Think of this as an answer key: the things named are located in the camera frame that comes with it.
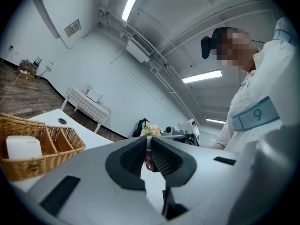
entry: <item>pink flower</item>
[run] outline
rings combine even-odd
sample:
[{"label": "pink flower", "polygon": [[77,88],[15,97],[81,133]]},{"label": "pink flower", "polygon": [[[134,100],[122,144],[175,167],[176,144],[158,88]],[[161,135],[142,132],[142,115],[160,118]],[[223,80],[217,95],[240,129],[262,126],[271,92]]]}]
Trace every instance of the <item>pink flower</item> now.
[{"label": "pink flower", "polygon": [[154,134],[155,134],[155,136],[160,136],[160,130],[156,129]]}]

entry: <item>white tissue box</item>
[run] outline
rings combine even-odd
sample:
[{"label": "white tissue box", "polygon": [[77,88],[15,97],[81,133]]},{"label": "white tissue box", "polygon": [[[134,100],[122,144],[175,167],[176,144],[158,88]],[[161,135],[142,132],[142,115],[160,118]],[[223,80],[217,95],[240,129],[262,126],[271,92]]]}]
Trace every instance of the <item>white tissue box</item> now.
[{"label": "white tissue box", "polygon": [[28,159],[42,156],[41,144],[32,136],[8,136],[6,147],[9,159]]}]

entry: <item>sleeve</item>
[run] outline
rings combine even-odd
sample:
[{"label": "sleeve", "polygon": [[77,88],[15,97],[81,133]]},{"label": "sleeve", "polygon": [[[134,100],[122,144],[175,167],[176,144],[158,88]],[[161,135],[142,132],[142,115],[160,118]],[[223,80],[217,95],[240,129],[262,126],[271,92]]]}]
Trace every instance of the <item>sleeve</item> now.
[{"label": "sleeve", "polygon": [[230,139],[233,136],[233,126],[232,126],[232,121],[231,121],[231,115],[227,115],[227,120],[226,123],[224,124],[224,127],[221,131],[220,136],[218,137],[218,139],[216,140],[215,144],[221,144],[224,147],[227,146],[227,144],[229,143]]}]

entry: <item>air conditioner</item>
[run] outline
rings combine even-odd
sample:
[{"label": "air conditioner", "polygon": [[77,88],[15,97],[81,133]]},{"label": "air conditioner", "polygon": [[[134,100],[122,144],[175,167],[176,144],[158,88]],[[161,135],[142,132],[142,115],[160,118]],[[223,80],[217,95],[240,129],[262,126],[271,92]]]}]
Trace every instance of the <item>air conditioner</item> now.
[{"label": "air conditioner", "polygon": [[148,62],[150,60],[149,56],[132,40],[128,40],[126,50],[138,59],[140,63]]},{"label": "air conditioner", "polygon": [[148,56],[154,52],[154,48],[138,34],[134,33],[131,37],[131,40],[138,45]]}]

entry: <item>flower bouquet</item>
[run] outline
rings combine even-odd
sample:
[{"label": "flower bouquet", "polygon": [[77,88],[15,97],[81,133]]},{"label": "flower bouquet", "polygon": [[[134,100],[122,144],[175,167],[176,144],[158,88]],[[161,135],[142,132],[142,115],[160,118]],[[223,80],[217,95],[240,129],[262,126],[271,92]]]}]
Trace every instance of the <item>flower bouquet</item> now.
[{"label": "flower bouquet", "polygon": [[163,133],[156,125],[151,125],[148,121],[142,123],[141,136],[161,136]]}]

